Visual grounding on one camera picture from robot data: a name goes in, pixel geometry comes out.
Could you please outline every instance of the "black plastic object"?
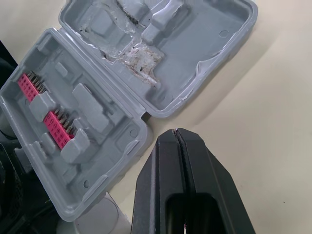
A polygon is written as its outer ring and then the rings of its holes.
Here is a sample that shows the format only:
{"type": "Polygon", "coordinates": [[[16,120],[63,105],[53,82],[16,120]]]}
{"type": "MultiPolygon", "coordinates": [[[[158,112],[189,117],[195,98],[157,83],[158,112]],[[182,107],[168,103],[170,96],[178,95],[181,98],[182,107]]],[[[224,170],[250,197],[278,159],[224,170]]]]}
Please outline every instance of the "black plastic object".
{"type": "Polygon", "coordinates": [[[0,234],[52,234],[57,220],[59,216],[19,142],[0,143],[0,234]],[[43,229],[45,220],[50,220],[53,228],[43,229]]]}
{"type": "Polygon", "coordinates": [[[13,73],[17,63],[0,41],[0,88],[13,73]]]}
{"type": "Polygon", "coordinates": [[[169,130],[136,182],[132,234],[254,234],[231,175],[198,134],[169,130]]]}

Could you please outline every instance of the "screw hole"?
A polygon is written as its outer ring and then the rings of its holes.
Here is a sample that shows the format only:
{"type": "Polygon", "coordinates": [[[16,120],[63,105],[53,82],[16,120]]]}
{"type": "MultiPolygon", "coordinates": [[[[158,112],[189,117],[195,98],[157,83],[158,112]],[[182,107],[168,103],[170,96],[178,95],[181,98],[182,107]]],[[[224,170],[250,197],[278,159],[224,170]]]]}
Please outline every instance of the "screw hole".
{"type": "Polygon", "coordinates": [[[90,186],[90,182],[88,180],[86,180],[84,183],[83,183],[83,186],[87,189],[89,186],[90,186]]]}
{"type": "Polygon", "coordinates": [[[130,136],[137,137],[137,130],[136,129],[131,130],[130,131],[130,136]]]}
{"type": "Polygon", "coordinates": [[[228,31],[228,30],[223,30],[223,31],[221,31],[221,32],[219,33],[219,36],[220,36],[221,38],[226,38],[226,37],[228,36],[228,34],[229,34],[229,31],[228,31]]]}

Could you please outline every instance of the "black clamp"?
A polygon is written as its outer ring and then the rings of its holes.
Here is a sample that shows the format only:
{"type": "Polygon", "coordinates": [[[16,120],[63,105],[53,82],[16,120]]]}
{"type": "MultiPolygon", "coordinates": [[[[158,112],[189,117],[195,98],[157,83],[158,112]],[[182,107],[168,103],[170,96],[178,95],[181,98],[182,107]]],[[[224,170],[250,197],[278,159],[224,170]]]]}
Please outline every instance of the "black clamp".
{"type": "Polygon", "coordinates": [[[132,234],[254,234],[231,175],[198,134],[162,134],[136,182],[132,234]]]}

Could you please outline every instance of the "gray plastic tool case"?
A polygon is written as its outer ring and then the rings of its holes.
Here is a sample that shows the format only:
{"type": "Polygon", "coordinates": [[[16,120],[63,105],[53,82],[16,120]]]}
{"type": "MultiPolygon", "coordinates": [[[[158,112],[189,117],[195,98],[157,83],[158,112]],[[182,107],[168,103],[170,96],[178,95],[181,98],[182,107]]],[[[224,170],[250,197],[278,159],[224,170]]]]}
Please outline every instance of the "gray plastic tool case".
{"type": "Polygon", "coordinates": [[[67,1],[62,28],[43,33],[0,92],[65,221],[99,202],[151,144],[142,115],[168,117],[184,105],[237,53],[256,18],[249,0],[67,1]],[[48,89],[31,104],[17,84],[29,71],[48,89]],[[42,123],[59,105],[77,129],[62,151],[42,123]]]}

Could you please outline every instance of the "beige table surface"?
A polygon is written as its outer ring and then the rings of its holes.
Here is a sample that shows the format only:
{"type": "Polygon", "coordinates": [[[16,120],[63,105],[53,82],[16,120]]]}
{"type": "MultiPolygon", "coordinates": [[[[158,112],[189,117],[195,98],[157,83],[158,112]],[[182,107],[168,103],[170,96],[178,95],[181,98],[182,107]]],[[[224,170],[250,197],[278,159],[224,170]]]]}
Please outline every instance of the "beige table surface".
{"type": "MultiPolygon", "coordinates": [[[[17,62],[64,0],[0,0],[0,40],[17,62]]],[[[312,233],[312,1],[257,0],[254,31],[237,56],[155,138],[197,132],[231,173],[258,234],[312,233]]],[[[137,175],[152,146],[112,190],[132,216],[137,175]]]]}

